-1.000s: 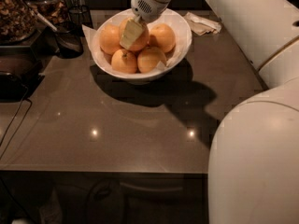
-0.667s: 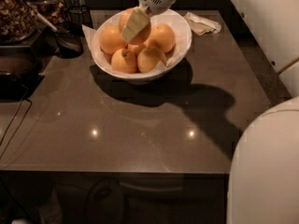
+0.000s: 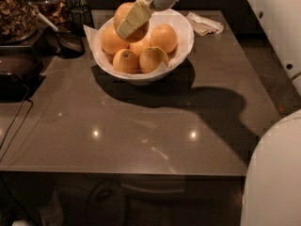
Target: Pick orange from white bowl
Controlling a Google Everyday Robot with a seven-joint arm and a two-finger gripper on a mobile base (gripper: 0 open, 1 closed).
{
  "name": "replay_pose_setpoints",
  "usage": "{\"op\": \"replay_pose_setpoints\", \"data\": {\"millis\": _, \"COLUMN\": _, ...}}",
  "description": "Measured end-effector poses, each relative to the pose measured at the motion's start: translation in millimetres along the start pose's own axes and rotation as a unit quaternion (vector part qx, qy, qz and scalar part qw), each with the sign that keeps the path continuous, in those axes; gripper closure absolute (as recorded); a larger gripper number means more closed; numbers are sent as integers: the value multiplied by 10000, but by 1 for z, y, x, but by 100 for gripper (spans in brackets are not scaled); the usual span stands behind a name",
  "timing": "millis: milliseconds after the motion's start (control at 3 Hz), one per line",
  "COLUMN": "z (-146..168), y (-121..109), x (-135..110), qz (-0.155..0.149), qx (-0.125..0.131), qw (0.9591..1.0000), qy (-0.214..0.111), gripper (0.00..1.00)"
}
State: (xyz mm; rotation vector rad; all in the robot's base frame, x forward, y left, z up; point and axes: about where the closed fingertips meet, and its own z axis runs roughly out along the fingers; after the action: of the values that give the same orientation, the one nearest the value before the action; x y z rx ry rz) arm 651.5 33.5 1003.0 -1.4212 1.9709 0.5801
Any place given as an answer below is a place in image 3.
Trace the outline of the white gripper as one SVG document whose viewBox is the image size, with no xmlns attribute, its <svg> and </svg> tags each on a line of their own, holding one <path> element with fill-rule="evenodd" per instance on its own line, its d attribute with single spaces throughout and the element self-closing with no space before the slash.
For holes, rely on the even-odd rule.
<svg viewBox="0 0 301 226">
<path fill-rule="evenodd" d="M 126 17 L 118 28 L 115 28 L 118 35 L 126 39 L 133 34 L 140 26 L 148 22 L 152 10 L 165 10 L 172 8 L 180 0 L 136 0 Z"/>
</svg>

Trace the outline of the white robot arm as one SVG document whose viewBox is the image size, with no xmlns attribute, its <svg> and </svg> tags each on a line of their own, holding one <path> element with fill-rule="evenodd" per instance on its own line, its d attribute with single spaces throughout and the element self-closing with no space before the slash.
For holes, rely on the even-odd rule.
<svg viewBox="0 0 301 226">
<path fill-rule="evenodd" d="M 139 0 L 119 34 L 126 38 L 179 0 Z M 247 0 L 296 89 L 301 87 L 301 0 Z M 262 136 L 246 173 L 241 226 L 301 226 L 301 111 Z"/>
</svg>

